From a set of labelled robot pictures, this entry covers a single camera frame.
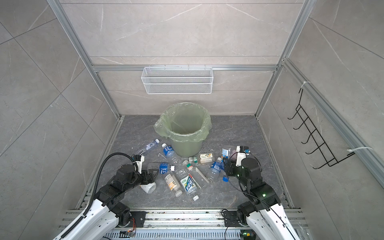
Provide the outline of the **white bottle orange label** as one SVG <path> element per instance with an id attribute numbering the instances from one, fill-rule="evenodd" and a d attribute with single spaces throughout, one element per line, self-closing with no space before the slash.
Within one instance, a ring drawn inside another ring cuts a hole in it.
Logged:
<path id="1" fill-rule="evenodd" d="M 180 197 L 183 194 L 182 188 L 173 174 L 167 174 L 165 176 L 165 182 L 176 197 Z"/>

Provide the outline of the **clear rectangular plastic tray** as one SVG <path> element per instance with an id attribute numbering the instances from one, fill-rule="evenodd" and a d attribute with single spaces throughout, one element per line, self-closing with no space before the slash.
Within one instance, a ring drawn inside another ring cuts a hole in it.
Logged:
<path id="1" fill-rule="evenodd" d="M 188 168 L 194 181 L 197 183 L 200 189 L 207 188 L 210 185 L 210 181 L 205 177 L 205 175 L 199 170 L 199 168 L 190 166 Z"/>

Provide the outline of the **green white label bottle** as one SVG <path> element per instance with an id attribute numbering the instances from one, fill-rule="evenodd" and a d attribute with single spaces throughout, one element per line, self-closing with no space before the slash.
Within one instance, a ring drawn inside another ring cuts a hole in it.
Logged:
<path id="1" fill-rule="evenodd" d="M 181 187 L 189 197 L 193 199 L 193 197 L 199 196 L 198 186 L 188 170 L 186 170 L 185 168 L 180 168 L 176 170 L 176 177 L 179 180 Z"/>

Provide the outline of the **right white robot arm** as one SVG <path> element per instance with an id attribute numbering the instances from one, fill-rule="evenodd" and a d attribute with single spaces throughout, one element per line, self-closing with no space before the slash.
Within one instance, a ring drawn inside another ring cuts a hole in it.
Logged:
<path id="1" fill-rule="evenodd" d="M 224 159 L 225 173 L 238 179 L 239 190 L 249 201 L 238 206 L 239 222 L 249 226 L 261 240 L 298 240 L 274 189 L 263 181 L 257 159 L 244 158 L 239 165 Z"/>

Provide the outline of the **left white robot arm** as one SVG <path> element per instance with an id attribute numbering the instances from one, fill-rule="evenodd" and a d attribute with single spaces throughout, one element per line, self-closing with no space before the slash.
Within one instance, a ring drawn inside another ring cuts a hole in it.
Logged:
<path id="1" fill-rule="evenodd" d="M 123 165 L 90 199 L 84 209 L 56 240 L 100 240 L 113 228 L 133 222 L 130 208 L 123 204 L 125 193 L 137 186 L 155 182 L 158 170 L 137 170 L 137 165 Z"/>

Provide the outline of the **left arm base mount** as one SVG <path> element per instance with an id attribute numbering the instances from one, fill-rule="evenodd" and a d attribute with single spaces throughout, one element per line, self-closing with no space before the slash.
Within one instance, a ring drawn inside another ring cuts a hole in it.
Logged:
<path id="1" fill-rule="evenodd" d="M 144 226 L 146 214 L 147 212 L 144 211 L 123 213 L 119 217 L 118 226 L 120 228 L 133 228 L 134 226 L 142 228 Z"/>

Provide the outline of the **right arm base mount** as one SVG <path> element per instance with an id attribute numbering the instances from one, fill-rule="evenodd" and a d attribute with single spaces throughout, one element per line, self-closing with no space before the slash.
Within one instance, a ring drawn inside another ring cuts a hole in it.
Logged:
<path id="1" fill-rule="evenodd" d="M 247 224 L 240 221 L 236 211 L 224 209 L 221 211 L 221 215 L 224 219 L 225 227 L 248 227 Z"/>

